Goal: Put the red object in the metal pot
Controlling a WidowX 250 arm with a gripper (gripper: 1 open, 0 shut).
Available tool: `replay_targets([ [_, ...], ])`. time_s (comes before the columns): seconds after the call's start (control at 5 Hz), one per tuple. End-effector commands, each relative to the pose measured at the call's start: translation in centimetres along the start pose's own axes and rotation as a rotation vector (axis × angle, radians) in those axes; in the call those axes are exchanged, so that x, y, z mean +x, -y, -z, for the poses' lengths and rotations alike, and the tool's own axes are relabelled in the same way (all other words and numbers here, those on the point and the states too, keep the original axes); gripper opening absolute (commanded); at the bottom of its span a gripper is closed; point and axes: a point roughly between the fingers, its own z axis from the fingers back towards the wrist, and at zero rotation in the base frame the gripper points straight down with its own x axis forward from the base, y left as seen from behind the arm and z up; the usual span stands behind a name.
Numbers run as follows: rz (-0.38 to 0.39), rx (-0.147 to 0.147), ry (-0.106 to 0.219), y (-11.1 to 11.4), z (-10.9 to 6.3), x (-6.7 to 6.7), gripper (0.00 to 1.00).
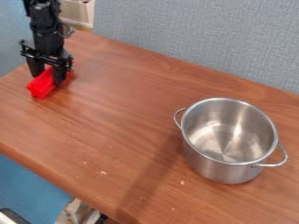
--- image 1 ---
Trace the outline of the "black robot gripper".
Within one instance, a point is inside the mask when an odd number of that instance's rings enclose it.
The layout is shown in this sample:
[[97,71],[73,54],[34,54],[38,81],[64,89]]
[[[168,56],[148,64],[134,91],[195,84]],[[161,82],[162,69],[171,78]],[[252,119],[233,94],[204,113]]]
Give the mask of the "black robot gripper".
[[72,55],[64,49],[64,39],[70,37],[70,28],[61,22],[58,0],[22,0],[25,15],[29,18],[32,41],[20,40],[20,54],[25,57],[32,77],[52,66],[53,85],[65,80],[72,69]]

